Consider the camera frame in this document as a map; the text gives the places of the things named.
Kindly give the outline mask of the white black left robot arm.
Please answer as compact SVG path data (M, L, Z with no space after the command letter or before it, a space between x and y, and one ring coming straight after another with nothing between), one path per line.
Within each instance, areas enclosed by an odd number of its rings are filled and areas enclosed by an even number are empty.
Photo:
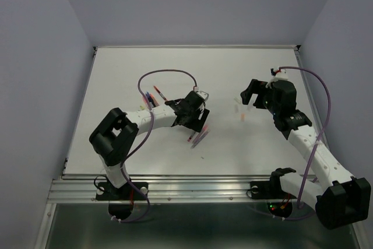
M129 179L123 162L130 154L135 138L153 129L183 126L200 132L210 113L205 109L209 94L191 91L183 99L169 100L150 111L123 112L113 108L89 137L103 163L110 193L118 199L129 194Z

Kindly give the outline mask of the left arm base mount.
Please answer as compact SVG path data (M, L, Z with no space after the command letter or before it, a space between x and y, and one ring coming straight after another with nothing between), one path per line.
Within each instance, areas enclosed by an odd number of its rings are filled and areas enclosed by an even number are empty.
M108 202L108 214L112 221L139 222L150 210L146 182L133 183L134 187L125 183L122 187L115 188L107 176L97 176L93 185L96 188L95 200Z

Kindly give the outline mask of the red orange pen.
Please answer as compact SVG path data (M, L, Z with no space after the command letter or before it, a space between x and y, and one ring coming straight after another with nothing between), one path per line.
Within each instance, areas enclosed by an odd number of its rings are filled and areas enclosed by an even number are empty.
M142 97L142 99L143 99L143 102L144 102L144 104L145 104L145 107L148 108L148 105L147 105L147 99L146 99L145 97Z

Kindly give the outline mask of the orange brown pen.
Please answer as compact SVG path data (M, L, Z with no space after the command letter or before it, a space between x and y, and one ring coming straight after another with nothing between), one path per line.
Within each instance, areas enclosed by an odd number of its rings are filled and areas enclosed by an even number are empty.
M153 85L153 88L155 89L155 91L160 95L160 97L161 97L164 101L167 101L167 98L162 94L162 92L158 89L157 86Z

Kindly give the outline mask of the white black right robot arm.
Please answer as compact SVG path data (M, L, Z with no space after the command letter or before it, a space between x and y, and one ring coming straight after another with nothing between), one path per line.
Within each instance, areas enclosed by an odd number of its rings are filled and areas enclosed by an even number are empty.
M327 229L367 219L371 186L365 178L356 178L318 139L311 120L296 108L297 91L287 80L264 82L251 80L241 92L244 105L256 95L255 108L268 110L275 127L310 165L318 182L313 183L294 169L277 168L267 181L250 183L252 199L282 199L286 195L311 207Z

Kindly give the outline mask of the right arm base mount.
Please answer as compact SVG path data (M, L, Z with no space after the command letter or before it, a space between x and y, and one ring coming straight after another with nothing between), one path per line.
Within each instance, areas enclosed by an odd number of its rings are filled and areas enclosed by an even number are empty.
M250 181L246 195L253 200L266 201L267 210L263 213L265 215L286 221L299 220L300 218L290 217L293 212L291 200L295 199L295 196L285 192L280 185L282 176L293 173L295 170L292 168L278 168L271 173L266 181Z

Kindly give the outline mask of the dark purple pen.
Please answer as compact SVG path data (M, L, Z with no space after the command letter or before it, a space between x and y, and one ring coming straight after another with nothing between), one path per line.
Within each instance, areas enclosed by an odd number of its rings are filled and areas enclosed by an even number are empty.
M152 103L154 104L155 107L159 106L159 103L157 102L157 100L155 99L155 97L150 94L150 97L151 97L151 100L152 100Z

